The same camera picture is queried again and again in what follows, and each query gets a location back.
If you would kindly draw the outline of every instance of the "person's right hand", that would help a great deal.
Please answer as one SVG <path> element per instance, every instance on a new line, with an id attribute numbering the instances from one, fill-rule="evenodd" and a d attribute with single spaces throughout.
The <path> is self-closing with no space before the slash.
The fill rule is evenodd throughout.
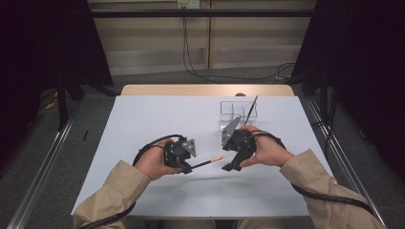
<path id="1" fill-rule="evenodd" d="M 261 130 L 254 126 L 243 126 L 241 130 L 251 132 L 253 135 L 260 133 Z M 256 136 L 256 154 L 241 162 L 241 167 L 247 167 L 262 163 L 265 165 L 276 165 L 282 167 L 288 160 L 294 157 L 275 140 L 267 136 Z"/>

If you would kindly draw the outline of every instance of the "beige jacket sleeve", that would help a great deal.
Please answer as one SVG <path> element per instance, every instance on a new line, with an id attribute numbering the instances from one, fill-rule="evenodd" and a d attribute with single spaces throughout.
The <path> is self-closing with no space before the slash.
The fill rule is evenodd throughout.
<path id="1" fill-rule="evenodd" d="M 104 185 L 77 206 L 74 228 L 123 212 L 140 197 L 150 182 L 147 175 L 121 160 Z M 103 228 L 125 228 L 124 219 Z"/>
<path id="2" fill-rule="evenodd" d="M 355 198 L 366 202 L 356 192 L 335 184 L 316 155 L 307 150 L 290 159 L 280 172 L 291 183 L 302 189 L 324 195 Z M 328 201 L 305 198 L 310 217 L 316 228 L 385 228 L 374 216 L 362 208 Z"/>

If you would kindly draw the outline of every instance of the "gray floor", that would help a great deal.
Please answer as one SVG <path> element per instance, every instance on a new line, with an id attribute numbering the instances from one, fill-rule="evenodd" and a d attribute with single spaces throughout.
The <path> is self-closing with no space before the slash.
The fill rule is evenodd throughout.
<path id="1" fill-rule="evenodd" d="M 276 67 L 221 69 L 199 71 L 201 74 L 231 75 L 240 77 L 269 76 L 277 71 Z M 216 78 L 223 83 L 253 83 L 269 84 L 275 82 L 274 77 L 262 80 Z M 111 89 L 120 92 L 126 84 L 175 84 L 175 83 L 211 83 L 188 72 L 145 73 L 137 75 L 115 76 L 115 87 Z M 22 224 L 26 228 L 72 228 L 71 212 L 81 184 L 86 177 L 92 162 L 97 144 L 101 138 L 109 113 L 115 99 L 101 94 L 92 88 L 83 86 L 86 97 L 81 102 L 69 100 L 69 110 L 78 107 L 77 115 L 64 144 L 60 148 L 51 172 L 40 189 L 35 205 Z M 304 97 L 301 85 L 293 86 L 294 92 L 300 96 L 306 110 L 309 122 L 315 122 L 309 110 L 308 100 L 314 97 Z M 8 167 L 4 168 L 0 180 L 0 228 L 6 228 L 27 193 L 41 163 L 46 157 L 58 127 L 58 112 L 56 107 L 50 110 L 38 111 L 36 120 L 29 129 L 25 139 L 15 152 Z M 319 129 L 314 130 L 321 146 L 324 137 Z M 403 228 L 405 225 L 405 186 L 393 172 L 380 160 L 373 144 L 363 139 L 359 128 L 347 114 L 344 106 L 337 104 L 333 132 L 347 154 L 355 172 L 369 192 L 382 218 L 389 228 Z M 339 173 L 338 165 L 332 155 L 329 155 L 330 165 L 339 181 L 349 186 L 344 175 Z M 310 220 L 294 219 L 288 222 L 288 228 L 313 228 Z"/>

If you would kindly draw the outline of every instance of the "wall outlet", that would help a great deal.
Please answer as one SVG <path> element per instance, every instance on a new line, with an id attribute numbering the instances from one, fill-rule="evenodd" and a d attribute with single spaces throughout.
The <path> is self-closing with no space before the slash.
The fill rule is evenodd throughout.
<path id="1" fill-rule="evenodd" d="M 188 9 L 188 0 L 178 0 L 178 9 Z"/>
<path id="2" fill-rule="evenodd" d="M 200 0 L 188 0 L 188 8 L 199 10 L 200 9 Z"/>

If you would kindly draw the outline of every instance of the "pen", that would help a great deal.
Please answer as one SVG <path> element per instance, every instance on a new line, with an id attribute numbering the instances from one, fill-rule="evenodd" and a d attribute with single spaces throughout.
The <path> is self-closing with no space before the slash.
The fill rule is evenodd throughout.
<path id="1" fill-rule="evenodd" d="M 247 118 L 246 118 L 246 121 L 245 121 L 245 125 L 246 125 L 247 121 L 249 120 L 250 115 L 252 114 L 252 111 L 253 111 L 254 105 L 256 105 L 256 101 L 257 101 L 257 97 L 258 97 L 258 96 L 259 96 L 259 95 L 257 94 L 256 97 L 255 97 L 254 100 L 253 100 L 252 106 L 250 107 L 249 113 L 247 114 Z"/>
<path id="2" fill-rule="evenodd" d="M 210 160 L 207 160 L 206 162 L 203 162 L 203 163 L 201 163 L 201 164 L 194 165 L 193 167 L 191 167 L 191 169 L 195 169 L 195 168 L 201 167 L 201 166 L 203 166 L 203 165 L 206 165 L 206 164 L 215 162 L 215 161 L 220 160 L 220 159 L 224 159 L 224 156 L 218 156 L 218 157 L 212 158 L 212 159 L 210 159 Z"/>

